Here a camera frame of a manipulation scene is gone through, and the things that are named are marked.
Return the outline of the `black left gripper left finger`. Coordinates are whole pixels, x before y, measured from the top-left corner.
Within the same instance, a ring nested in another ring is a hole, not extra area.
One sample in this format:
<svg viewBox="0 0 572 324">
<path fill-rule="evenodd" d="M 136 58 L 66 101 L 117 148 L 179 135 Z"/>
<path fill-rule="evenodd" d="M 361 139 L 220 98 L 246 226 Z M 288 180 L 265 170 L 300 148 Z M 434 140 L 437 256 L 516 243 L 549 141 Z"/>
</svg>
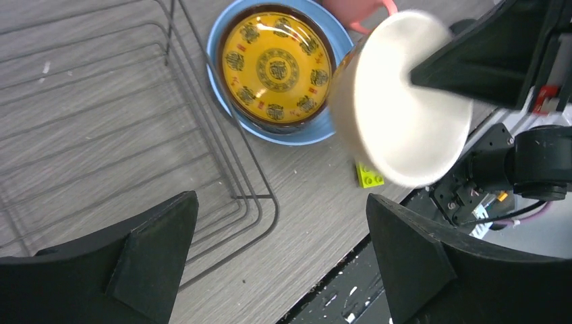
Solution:
<svg viewBox="0 0 572 324">
<path fill-rule="evenodd" d="M 167 323 L 198 216 L 195 192 L 41 250 L 37 323 Z"/>
</svg>

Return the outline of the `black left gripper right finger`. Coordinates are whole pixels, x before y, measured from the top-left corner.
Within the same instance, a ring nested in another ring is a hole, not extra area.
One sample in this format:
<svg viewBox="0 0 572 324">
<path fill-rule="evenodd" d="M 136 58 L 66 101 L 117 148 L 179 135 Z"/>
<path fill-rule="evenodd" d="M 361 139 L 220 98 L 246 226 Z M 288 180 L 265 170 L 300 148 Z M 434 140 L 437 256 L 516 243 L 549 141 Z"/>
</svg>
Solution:
<svg viewBox="0 0 572 324">
<path fill-rule="evenodd" d="M 491 244 L 381 195 L 366 217 L 395 323 L 570 323 L 571 261 Z"/>
</svg>

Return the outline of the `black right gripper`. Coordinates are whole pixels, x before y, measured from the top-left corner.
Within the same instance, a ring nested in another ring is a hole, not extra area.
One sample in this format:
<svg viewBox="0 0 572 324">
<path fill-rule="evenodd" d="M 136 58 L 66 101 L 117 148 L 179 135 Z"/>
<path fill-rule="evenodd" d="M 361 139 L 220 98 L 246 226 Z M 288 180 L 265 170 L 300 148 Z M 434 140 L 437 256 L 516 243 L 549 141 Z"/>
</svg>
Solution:
<svg viewBox="0 0 572 324">
<path fill-rule="evenodd" d="M 501 1 L 415 66 L 417 86 L 531 114 L 571 96 L 571 2 Z"/>
</svg>

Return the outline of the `floral ceramic bowl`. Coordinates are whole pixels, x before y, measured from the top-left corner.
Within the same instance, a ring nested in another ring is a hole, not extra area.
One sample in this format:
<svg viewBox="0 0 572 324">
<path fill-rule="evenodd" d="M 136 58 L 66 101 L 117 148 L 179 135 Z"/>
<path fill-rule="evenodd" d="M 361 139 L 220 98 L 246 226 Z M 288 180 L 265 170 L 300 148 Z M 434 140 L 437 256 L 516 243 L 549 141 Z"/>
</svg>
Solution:
<svg viewBox="0 0 572 324">
<path fill-rule="evenodd" d="M 332 77 L 327 102 L 337 135 L 358 162 L 399 186 L 437 182 L 465 146 L 473 101 L 410 78 L 452 37 L 433 15 L 401 11 L 363 36 Z"/>
</svg>

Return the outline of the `plain pink mug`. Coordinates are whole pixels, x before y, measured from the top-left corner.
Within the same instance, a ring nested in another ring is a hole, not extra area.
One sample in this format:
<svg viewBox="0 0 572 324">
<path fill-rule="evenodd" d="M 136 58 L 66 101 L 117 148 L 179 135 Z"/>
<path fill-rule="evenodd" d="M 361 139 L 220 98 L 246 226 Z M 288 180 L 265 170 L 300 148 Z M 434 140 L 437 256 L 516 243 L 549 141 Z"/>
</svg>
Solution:
<svg viewBox="0 0 572 324">
<path fill-rule="evenodd" d="M 398 12 L 392 0 L 324 0 L 322 6 L 344 27 L 360 34 L 371 32 L 362 26 L 362 21 L 370 17 L 377 9 L 385 8 L 390 16 Z"/>
</svg>

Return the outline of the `yellow patterned plate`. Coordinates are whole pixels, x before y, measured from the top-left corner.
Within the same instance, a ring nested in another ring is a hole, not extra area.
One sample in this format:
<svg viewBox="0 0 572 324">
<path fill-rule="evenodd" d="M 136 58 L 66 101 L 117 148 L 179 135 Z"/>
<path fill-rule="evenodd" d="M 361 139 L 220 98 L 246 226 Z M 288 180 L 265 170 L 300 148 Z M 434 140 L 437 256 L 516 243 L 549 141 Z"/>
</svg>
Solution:
<svg viewBox="0 0 572 324">
<path fill-rule="evenodd" d="M 322 29 L 277 3 L 241 10 L 217 45 L 217 74 L 234 108 L 275 134 L 301 130 L 324 111 L 336 66 Z"/>
</svg>

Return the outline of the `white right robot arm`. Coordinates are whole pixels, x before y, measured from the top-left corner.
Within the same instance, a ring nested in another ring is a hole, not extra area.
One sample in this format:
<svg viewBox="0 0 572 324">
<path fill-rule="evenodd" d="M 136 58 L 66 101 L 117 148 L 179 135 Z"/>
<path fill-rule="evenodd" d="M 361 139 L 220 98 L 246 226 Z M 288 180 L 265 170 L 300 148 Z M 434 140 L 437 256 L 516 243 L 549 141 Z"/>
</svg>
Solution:
<svg viewBox="0 0 572 324">
<path fill-rule="evenodd" d="M 412 70 L 415 85 L 535 114 L 571 102 L 571 2 L 501 1 Z M 493 125 L 435 185 L 430 197 L 454 226 L 477 224 L 485 194 L 512 191 L 537 207 L 571 191 L 571 128 L 537 126 L 512 136 Z"/>
</svg>

